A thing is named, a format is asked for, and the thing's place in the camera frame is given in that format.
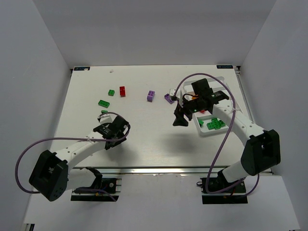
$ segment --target white tabletop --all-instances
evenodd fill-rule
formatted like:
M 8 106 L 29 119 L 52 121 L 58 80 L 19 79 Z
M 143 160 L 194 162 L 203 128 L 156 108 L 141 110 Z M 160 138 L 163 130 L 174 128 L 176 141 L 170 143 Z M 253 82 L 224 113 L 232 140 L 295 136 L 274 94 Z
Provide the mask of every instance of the white tabletop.
M 203 205 L 198 176 L 125 175 L 116 203 L 49 202 L 31 196 L 25 223 L 35 231 L 288 231 L 299 229 L 279 176 L 261 177 L 248 204 Z M 256 177 L 245 180 L 247 190 Z
M 201 137 L 193 121 L 188 127 L 173 127 L 176 103 L 169 104 L 164 99 L 169 89 L 197 72 L 223 76 L 247 115 L 234 69 L 217 69 L 215 65 L 93 66 L 89 71 L 73 71 L 55 137 L 88 135 L 99 125 L 97 116 L 105 108 L 98 102 L 104 100 L 110 102 L 108 111 L 119 113 L 131 124 L 130 134 L 118 147 L 99 151 L 78 166 L 209 166 L 225 133 Z M 119 96 L 120 86 L 125 86 L 126 97 Z M 114 96 L 108 96 L 110 89 L 115 90 Z M 155 91 L 152 103 L 146 100 L 149 90 Z M 55 141 L 51 150 L 57 151 L 72 143 Z M 240 140 L 231 133 L 216 165 L 235 163 L 243 149 Z

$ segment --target lego brick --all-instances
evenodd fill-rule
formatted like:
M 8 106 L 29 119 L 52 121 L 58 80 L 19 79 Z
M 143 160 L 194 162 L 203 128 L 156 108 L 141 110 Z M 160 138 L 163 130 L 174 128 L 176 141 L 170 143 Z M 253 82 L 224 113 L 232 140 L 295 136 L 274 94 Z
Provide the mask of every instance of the lego brick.
M 152 102 L 155 96 L 155 91 L 149 91 L 148 96 L 146 97 L 147 101 Z
M 110 103 L 109 103 L 109 102 L 106 102 L 106 101 L 104 101 L 104 100 L 100 100 L 100 101 L 98 102 L 98 105 L 99 105 L 99 106 L 102 106 L 102 107 L 105 107 L 105 108 L 108 108 L 109 105 L 110 105 Z
M 169 94 L 166 94 L 166 95 L 164 96 L 164 98 L 165 98 L 165 100 L 167 100 L 167 101 L 169 102 L 169 104 L 174 103 L 174 101 L 171 99 L 171 97 L 170 97 Z
M 125 97 L 126 96 L 125 87 L 124 86 L 120 87 L 120 96 L 121 97 Z
M 207 128 L 208 128 L 209 130 L 212 130 L 212 129 L 214 129 L 214 128 L 215 128 L 215 126 L 214 126 L 213 122 L 211 122 L 211 123 L 207 123 L 207 124 L 206 124 L 206 126 L 207 126 Z
M 204 124 L 204 122 L 202 121 L 202 120 L 200 120 L 200 119 L 198 119 L 198 123 L 199 123 L 199 125 L 202 127 L 203 126 L 203 124 Z
M 220 129 L 220 124 L 217 118 L 212 119 L 212 123 L 214 124 L 215 130 Z
M 226 124 L 225 124 L 222 120 L 220 120 L 220 121 L 218 121 L 218 122 L 219 122 L 219 125 L 220 125 L 221 128 L 224 127 L 224 126 L 226 126 Z
M 115 91 L 114 90 L 109 90 L 108 91 L 108 95 L 109 96 L 114 96 L 115 95 Z

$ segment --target black label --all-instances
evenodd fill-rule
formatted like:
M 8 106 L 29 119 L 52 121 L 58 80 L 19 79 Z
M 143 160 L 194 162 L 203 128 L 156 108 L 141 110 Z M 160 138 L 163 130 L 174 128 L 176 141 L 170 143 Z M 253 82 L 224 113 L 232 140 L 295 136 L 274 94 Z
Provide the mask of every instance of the black label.
M 74 67 L 74 71 L 90 71 L 90 67 L 89 66 L 77 66 L 77 67 Z
M 216 65 L 217 69 L 233 69 L 232 65 Z

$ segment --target white tray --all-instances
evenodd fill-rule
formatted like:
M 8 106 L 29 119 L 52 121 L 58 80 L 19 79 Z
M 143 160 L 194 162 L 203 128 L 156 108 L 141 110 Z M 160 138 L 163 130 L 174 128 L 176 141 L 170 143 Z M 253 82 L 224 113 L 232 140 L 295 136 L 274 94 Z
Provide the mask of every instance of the white tray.
M 228 84 L 225 82 L 225 78 L 220 76 L 220 77 L 217 77 L 220 81 L 222 81 L 224 84 L 228 86 Z M 186 81 L 184 82 L 184 93 L 192 93 L 194 94 L 193 92 L 193 87 L 192 87 L 192 83 L 194 83 L 196 80 L 193 80 L 193 81 Z M 207 78 L 207 81 L 208 81 L 208 84 L 209 86 L 213 89 L 213 92 L 215 91 L 223 91 L 226 95 L 230 96 L 229 93 L 227 92 L 227 90 L 225 90 L 225 88 L 220 84 L 218 83 L 217 81 L 215 81 L 214 79 L 212 78 Z M 192 97 L 189 96 L 189 95 L 186 95 L 185 96 L 188 100 L 191 100 Z M 193 118 L 193 121 L 197 127 L 197 130 L 199 132 L 199 134 L 201 136 L 209 136 L 209 135 L 214 135 L 214 134 L 218 134 L 218 133 L 223 133 L 223 132 L 227 132 L 228 130 L 228 126 L 224 126 L 220 129 L 212 129 L 212 130 L 209 130 L 206 126 L 207 123 L 210 123 L 212 122 L 212 118 L 216 118 L 215 116 L 213 116 L 212 114 L 210 114 L 208 111 L 206 111 L 205 113 L 201 113 L 201 112 L 196 112 L 192 115 L 192 118 Z M 202 125 L 202 127 L 200 127 L 199 125 L 199 122 L 198 122 L 198 119 L 202 120 L 204 122 L 204 124 Z

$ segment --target white wall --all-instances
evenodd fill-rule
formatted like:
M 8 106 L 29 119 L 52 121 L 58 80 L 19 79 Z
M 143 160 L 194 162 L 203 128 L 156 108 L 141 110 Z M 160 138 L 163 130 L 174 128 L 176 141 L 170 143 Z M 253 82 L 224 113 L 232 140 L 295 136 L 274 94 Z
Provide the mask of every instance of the white wall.
M 276 0 L 34 0 L 70 67 L 241 65 Z
M 15 183 L 15 163 L 29 144 L 53 135 L 70 73 L 31 0 L 1 0 L 0 31 L 0 229 L 18 231 L 29 195 Z M 28 189 L 46 148 L 39 145 L 21 162 L 19 176 Z
M 308 230 L 308 1 L 278 0 L 242 66 L 256 121 L 280 135 L 281 174 Z

